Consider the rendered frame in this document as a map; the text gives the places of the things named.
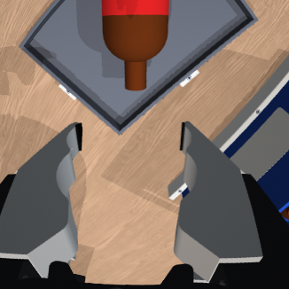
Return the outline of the grey rectangular tray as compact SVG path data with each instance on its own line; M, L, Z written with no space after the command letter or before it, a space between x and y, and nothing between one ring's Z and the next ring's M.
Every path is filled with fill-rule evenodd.
M55 0L19 47L119 136L258 21L245 0L169 0L168 39L133 91L105 46L101 2Z

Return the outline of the grey flat bar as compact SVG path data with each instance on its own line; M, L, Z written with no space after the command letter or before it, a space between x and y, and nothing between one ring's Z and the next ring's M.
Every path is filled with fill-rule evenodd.
M237 137L251 124L268 103L289 81L289 55L277 68L273 75L262 85L251 100L212 141L224 152ZM168 196L174 200L187 188L183 181L183 172L168 186Z

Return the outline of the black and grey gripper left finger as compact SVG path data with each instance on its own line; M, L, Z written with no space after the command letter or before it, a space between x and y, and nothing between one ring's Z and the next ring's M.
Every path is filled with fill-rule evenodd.
M82 123L74 122L0 183L0 285L48 278L52 262L76 259L69 189L81 150Z

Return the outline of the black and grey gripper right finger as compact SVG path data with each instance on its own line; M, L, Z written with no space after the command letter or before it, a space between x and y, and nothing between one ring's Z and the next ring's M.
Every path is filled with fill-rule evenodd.
M289 225L261 186L189 121L180 151L190 192L180 202L174 254L193 267L194 283L289 289Z

